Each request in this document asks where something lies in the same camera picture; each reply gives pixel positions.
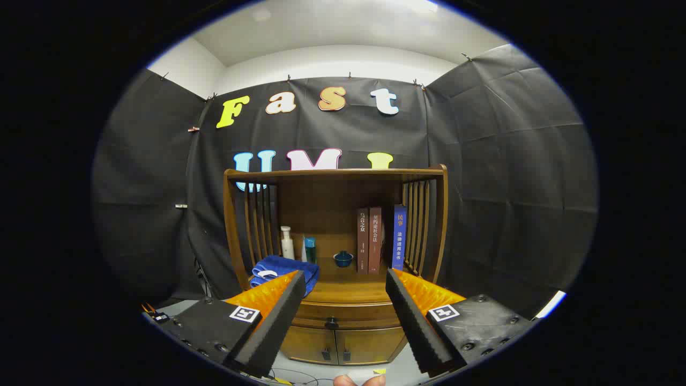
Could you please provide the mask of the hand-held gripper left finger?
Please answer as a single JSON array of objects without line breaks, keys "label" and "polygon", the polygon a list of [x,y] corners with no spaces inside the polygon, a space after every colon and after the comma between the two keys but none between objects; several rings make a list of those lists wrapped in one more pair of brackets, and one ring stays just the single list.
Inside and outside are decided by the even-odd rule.
[{"label": "hand-held gripper left finger", "polygon": [[301,270],[228,300],[201,300],[178,315],[144,308],[144,320],[197,357],[250,376],[267,376],[301,305]]}]

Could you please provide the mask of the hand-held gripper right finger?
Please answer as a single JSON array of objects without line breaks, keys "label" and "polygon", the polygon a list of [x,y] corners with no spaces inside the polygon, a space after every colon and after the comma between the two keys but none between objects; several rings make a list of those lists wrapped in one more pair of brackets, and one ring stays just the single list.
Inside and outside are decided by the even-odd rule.
[{"label": "hand-held gripper right finger", "polygon": [[536,325],[489,295],[458,295],[389,269],[385,290],[422,373],[438,376],[485,361]]}]

